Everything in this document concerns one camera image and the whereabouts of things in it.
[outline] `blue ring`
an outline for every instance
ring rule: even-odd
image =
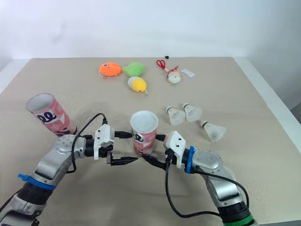
[[[194,146],[190,146],[186,173],[191,173],[192,157],[193,157],[194,152],[195,152]]]
[[[44,188],[44,189],[47,189],[47,190],[53,191],[53,190],[55,190],[55,187],[56,187],[56,186],[53,186],[53,185],[46,185],[44,183],[41,183],[41,182],[33,179],[29,175],[23,175],[23,174],[19,173],[18,177],[21,178],[23,181],[27,181],[27,182],[35,185],[35,186],[38,186],[38,187],[41,187],[41,188]]]

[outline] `small tag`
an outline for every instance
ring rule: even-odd
[[[189,77],[193,77],[193,76],[195,76],[195,73],[193,73],[193,72],[191,72],[191,71],[189,71],[189,70],[187,70],[187,69],[183,69],[183,70],[181,70],[181,72],[182,73],[184,73],[184,74],[186,74],[186,75],[188,75]]]

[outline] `yellow plush toy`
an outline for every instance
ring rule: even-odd
[[[127,83],[128,83],[128,86],[133,91],[136,91],[139,93],[145,92],[147,94],[147,91],[146,91],[147,84],[144,79],[142,79],[140,77],[130,77],[128,79]]]

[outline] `pink paper cup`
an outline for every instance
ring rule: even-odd
[[[150,154],[155,148],[158,118],[153,112],[139,111],[132,115],[131,127],[137,154]]]
[[[75,134],[77,131],[77,127],[52,94],[42,93],[31,98],[26,108],[57,136]]]

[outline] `green ring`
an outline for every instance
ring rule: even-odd
[[[231,222],[231,223],[224,223],[224,226],[243,226],[243,225],[251,222],[252,220],[253,220],[253,217],[250,214],[249,216],[247,216],[246,218],[244,218],[240,221]]]

